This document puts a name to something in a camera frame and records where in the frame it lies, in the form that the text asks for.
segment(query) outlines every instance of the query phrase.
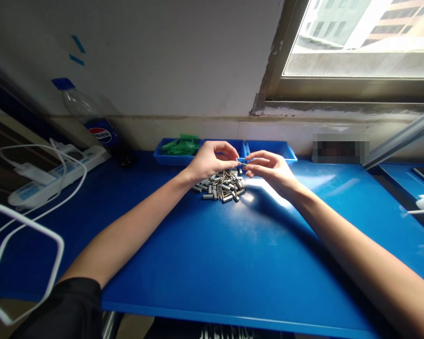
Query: pepsi bottle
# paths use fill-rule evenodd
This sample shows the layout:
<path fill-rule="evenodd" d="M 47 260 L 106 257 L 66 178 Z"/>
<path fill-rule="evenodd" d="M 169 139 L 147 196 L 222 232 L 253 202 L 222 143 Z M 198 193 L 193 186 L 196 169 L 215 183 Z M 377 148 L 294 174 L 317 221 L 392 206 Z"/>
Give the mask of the pepsi bottle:
<path fill-rule="evenodd" d="M 62 92 L 63 102 L 69 113 L 83 123 L 116 159 L 118 165 L 132 166 L 136 161 L 135 153 L 119 138 L 94 101 L 77 91 L 68 78 L 52 79 L 52 82 Z"/>

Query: blue bottle cap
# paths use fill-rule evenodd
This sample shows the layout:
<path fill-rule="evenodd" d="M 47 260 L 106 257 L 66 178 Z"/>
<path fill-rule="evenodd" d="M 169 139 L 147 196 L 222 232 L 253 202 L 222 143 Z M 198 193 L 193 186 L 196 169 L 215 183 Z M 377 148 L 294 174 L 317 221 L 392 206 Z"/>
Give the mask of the blue bottle cap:
<path fill-rule="evenodd" d="M 53 84 L 59 90 L 73 89 L 74 84 L 68 78 L 56 78 L 52 79 Z"/>

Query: pepsi logo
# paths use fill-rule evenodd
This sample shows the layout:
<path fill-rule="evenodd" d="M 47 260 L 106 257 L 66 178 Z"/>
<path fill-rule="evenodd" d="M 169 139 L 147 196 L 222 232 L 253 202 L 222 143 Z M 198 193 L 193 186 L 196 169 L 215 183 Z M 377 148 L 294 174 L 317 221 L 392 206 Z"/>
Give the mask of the pepsi logo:
<path fill-rule="evenodd" d="M 99 140 L 99 142 L 103 144 L 108 144 L 110 141 L 112 141 L 112 134 L 106 129 L 93 127 L 90 128 L 89 131 L 97 140 Z"/>

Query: blue workbench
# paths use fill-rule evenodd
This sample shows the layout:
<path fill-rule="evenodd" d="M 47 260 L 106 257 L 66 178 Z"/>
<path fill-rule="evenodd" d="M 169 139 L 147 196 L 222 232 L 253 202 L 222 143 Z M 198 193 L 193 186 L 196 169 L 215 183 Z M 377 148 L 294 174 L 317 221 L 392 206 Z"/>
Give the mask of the blue workbench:
<path fill-rule="evenodd" d="M 391 179 L 398 188 L 403 188 L 410 198 L 414 201 L 424 194 L 424 180 L 411 171 L 415 167 L 424 168 L 424 164 L 414 163 L 381 163 L 378 165 L 384 175 Z"/>
<path fill-rule="evenodd" d="M 113 161 L 94 169 L 71 201 L 40 220 L 65 240 L 60 274 L 98 232 L 179 171 L 139 155 L 129 170 Z M 292 171 L 424 278 L 424 229 L 361 166 L 298 161 Z M 391 336 L 291 204 L 260 178 L 247 183 L 240 203 L 188 192 L 105 287 L 103 308 L 344 338 Z M 17 233 L 0 266 L 0 297 L 40 298 L 55 250 L 30 228 Z"/>

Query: hand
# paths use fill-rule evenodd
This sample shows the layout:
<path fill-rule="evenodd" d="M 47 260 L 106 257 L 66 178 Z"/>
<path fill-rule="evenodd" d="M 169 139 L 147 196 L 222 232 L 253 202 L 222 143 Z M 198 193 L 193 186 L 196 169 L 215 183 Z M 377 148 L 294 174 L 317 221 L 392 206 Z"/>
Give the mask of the hand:
<path fill-rule="evenodd" d="M 206 141 L 185 171 L 195 183 L 239 165 L 236 149 L 226 141 Z"/>
<path fill-rule="evenodd" d="M 255 175 L 263 177 L 279 195 L 287 200 L 292 199 L 296 189 L 303 187 L 281 155 L 257 151 L 247 156 L 246 160 L 251 161 L 244 168 L 247 170 L 247 177 L 252 178 Z"/>

